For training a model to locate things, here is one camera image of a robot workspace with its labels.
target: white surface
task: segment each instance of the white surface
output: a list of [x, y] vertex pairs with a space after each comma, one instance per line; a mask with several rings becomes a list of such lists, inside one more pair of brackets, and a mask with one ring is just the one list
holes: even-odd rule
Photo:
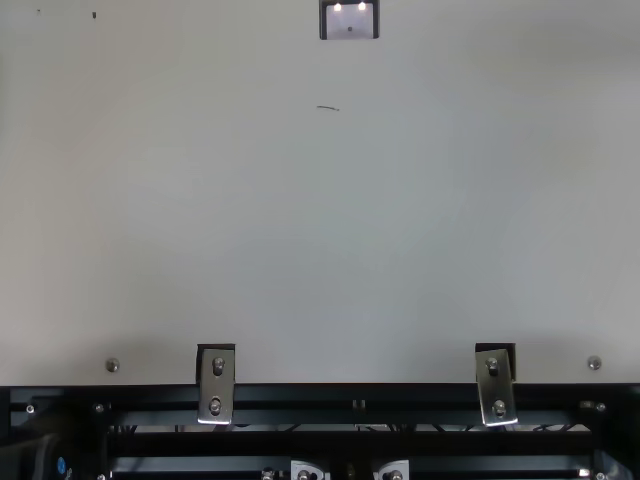
[[639, 127], [637, 0], [0, 0], [0, 384], [637, 382]]

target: metal plate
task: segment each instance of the metal plate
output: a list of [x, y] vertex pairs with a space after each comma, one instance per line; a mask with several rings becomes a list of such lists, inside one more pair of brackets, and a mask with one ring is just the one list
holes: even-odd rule
[[[202, 351], [198, 423], [212, 425], [231, 423], [235, 374], [235, 351], [222, 349]], [[217, 402], [218, 414], [212, 412], [211, 402], [213, 401]]]
[[487, 427], [518, 422], [507, 350], [476, 352], [482, 421]]
[[373, 4], [341, 5], [336, 11], [333, 5], [326, 7], [327, 40], [362, 40], [373, 38]]
[[90, 3], [0, 0], [0, 384], [638, 381], [640, 2]]

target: blue component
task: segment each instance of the blue component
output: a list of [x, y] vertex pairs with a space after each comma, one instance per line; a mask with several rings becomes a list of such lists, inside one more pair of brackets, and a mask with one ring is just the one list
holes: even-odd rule
[[58, 458], [58, 473], [60, 475], [64, 475], [67, 471], [67, 462], [64, 461], [64, 458]]

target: metal clip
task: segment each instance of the metal clip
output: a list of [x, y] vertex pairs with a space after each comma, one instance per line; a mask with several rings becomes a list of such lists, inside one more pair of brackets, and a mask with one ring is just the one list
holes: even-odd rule
[[487, 427], [518, 422], [507, 350], [476, 352], [482, 422]]
[[397, 460], [385, 463], [379, 468], [373, 467], [374, 480], [410, 480], [409, 460]]
[[291, 460], [291, 480], [331, 480], [331, 473], [313, 463]]
[[198, 423], [230, 425], [236, 382], [235, 351], [205, 349], [200, 363]]

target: screw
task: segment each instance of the screw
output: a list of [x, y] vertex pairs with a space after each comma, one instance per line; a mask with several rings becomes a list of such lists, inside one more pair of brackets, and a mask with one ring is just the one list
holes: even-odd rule
[[117, 358], [110, 358], [105, 362], [104, 366], [111, 373], [116, 373], [118, 370], [120, 370], [120, 362]]
[[498, 361], [495, 358], [488, 358], [486, 361], [487, 368], [489, 369], [489, 375], [495, 377], [498, 375]]
[[493, 412], [496, 417], [503, 417], [507, 413], [507, 407], [502, 400], [496, 400], [496, 403], [493, 404]]
[[220, 403], [220, 399], [214, 398], [213, 400], [211, 400], [211, 403], [209, 404], [209, 411], [211, 412], [211, 415], [217, 417], [218, 415], [220, 415], [221, 410], [222, 403]]
[[600, 370], [600, 367], [602, 367], [602, 359], [597, 355], [592, 355], [588, 358], [587, 364], [589, 365], [589, 368], [593, 371]]
[[224, 370], [224, 359], [223, 358], [214, 358], [213, 359], [213, 374], [216, 377], [222, 375], [222, 371]]

